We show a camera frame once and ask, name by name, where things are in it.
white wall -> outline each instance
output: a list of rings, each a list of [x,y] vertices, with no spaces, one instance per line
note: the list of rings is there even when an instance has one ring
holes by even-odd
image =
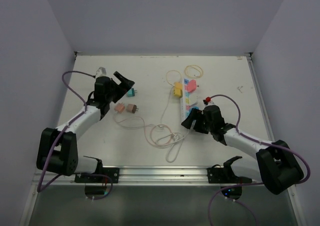
[[[89,55],[253,52],[283,0],[48,0]]]
[[[73,55],[47,0],[0,0],[0,225],[19,223]]]
[[[276,139],[301,153],[311,178],[297,186],[308,225],[320,225],[320,0],[284,0],[253,54]]]

robotic arm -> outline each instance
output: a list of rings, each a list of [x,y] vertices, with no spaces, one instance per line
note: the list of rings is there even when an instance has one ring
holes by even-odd
[[[193,129],[196,132],[202,134],[210,132],[214,140],[239,149],[252,157],[252,160],[244,160],[241,159],[242,157],[236,156],[226,161],[223,167],[212,167],[210,174],[219,176],[219,183],[232,183],[229,180],[247,177],[259,182],[262,181],[270,192],[278,195],[304,177],[304,173],[292,153],[262,145],[258,143],[262,142],[261,139],[249,134],[245,134],[247,137],[244,137],[237,131],[235,125],[225,123],[220,108],[211,102],[211,98],[207,98],[203,102],[206,107],[203,110],[193,108],[181,125],[190,129],[195,121]],[[289,146],[282,140],[276,142],[264,140],[263,142],[289,149]]]
[[[62,130],[68,126],[55,146],[61,145],[60,150],[54,150],[49,158],[47,170],[59,175],[100,174],[103,170],[102,161],[98,158],[78,156],[77,140],[95,123],[102,120],[110,109],[110,103],[121,99],[135,82],[126,79],[117,71],[113,74],[120,84],[106,76],[106,70],[100,68],[100,75],[95,77],[94,91],[89,95],[81,111],[67,123],[57,128],[46,128],[40,139],[36,166],[42,170],[47,161],[49,151]]]

gray floor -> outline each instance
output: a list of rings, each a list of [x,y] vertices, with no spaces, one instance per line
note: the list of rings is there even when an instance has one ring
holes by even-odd
[[[115,186],[105,199],[85,199],[84,186],[50,186],[37,197],[31,226],[207,226],[207,206],[218,187]],[[243,188],[240,200],[260,226],[296,226],[289,195],[273,195],[263,186]],[[254,226],[242,206],[215,198],[215,226]]]

yellow plug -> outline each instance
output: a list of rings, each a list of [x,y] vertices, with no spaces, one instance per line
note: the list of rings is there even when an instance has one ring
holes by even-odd
[[[177,98],[181,98],[182,97],[182,90],[175,87],[173,90],[173,96],[175,96]]]
[[[175,82],[175,83],[174,83],[174,88],[175,88],[175,89],[182,90],[182,83],[180,83],[180,82]]]

yellow cord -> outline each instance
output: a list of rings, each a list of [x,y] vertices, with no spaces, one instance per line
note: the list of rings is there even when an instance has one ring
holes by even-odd
[[[179,82],[181,82],[181,80],[182,80],[182,75],[181,75],[181,73],[180,73],[179,71],[177,71],[177,70],[170,70],[170,71],[166,72],[166,74],[165,74],[165,80],[166,80],[166,82],[167,82],[168,84],[170,84],[172,87],[174,87],[174,85],[168,81],[168,73],[170,73],[170,72],[176,72],[176,73],[178,73],[178,74],[180,75]]]
[[[199,75],[190,76],[190,74],[188,73],[188,69],[189,69],[189,68],[192,68],[192,69],[198,71],[198,72],[199,72]],[[190,79],[199,79],[199,78],[201,78],[201,77],[204,75],[204,70],[203,70],[200,66],[198,66],[198,65],[188,65],[188,66],[185,67],[185,69],[184,69],[184,74],[185,74],[188,78],[190,78]]]

